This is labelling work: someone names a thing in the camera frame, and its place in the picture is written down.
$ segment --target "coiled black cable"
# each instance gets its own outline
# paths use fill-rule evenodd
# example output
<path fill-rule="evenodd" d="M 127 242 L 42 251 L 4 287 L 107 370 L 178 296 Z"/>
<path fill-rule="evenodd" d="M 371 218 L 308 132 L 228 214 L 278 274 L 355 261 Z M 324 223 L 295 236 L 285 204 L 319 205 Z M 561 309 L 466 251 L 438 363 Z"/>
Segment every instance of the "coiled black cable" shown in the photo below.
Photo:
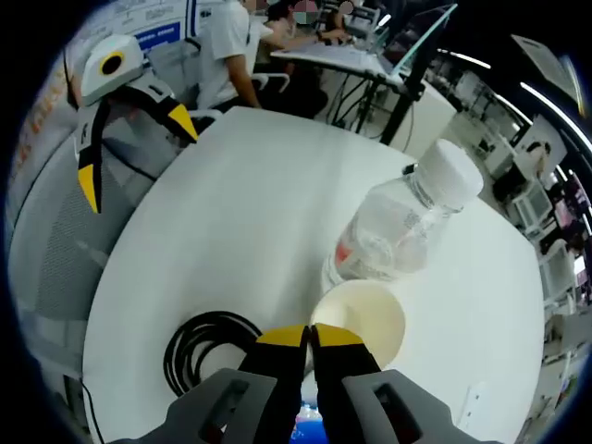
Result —
<path fill-rule="evenodd" d="M 232 344 L 248 352 L 262 335 L 248 319 L 231 312 L 198 314 L 177 329 L 165 350 L 163 369 L 168 386 L 177 396 L 187 393 L 202 382 L 200 368 L 205 356 L 222 344 Z M 191 365 L 196 349 L 200 351 L 195 365 Z"/>

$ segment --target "computer screen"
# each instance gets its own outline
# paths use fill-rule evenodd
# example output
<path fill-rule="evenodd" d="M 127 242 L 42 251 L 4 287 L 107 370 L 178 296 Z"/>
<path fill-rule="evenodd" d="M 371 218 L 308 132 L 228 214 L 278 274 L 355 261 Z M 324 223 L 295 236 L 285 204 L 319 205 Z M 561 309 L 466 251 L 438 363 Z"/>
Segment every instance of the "computer screen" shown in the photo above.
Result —
<path fill-rule="evenodd" d="M 384 70 L 392 74 L 411 63 L 419 47 L 446 22 L 457 6 L 439 6 L 411 17 L 399 32 L 388 38 L 382 55 L 378 57 Z"/>

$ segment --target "paper cup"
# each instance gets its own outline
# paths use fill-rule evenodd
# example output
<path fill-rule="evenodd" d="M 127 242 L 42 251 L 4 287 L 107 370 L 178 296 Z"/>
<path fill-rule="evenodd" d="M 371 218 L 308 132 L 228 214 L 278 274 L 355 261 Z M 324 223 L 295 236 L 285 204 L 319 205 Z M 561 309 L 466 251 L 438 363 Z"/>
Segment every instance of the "paper cup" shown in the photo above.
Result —
<path fill-rule="evenodd" d="M 397 298 L 372 280 L 349 280 L 330 290 L 313 311 L 311 325 L 317 323 L 358 335 L 381 369 L 395 359 L 405 334 L 405 315 Z"/>

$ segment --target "plastic water bottle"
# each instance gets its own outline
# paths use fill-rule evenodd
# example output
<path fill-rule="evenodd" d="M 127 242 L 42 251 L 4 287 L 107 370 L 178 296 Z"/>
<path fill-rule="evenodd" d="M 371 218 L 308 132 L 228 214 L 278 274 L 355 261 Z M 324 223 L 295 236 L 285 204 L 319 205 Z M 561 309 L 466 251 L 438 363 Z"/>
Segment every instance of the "plastic water bottle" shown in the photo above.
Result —
<path fill-rule="evenodd" d="M 413 173 L 368 192 L 323 265 L 323 290 L 349 279 L 394 280 L 424 268 L 446 221 L 482 189 L 467 153 L 436 141 Z"/>

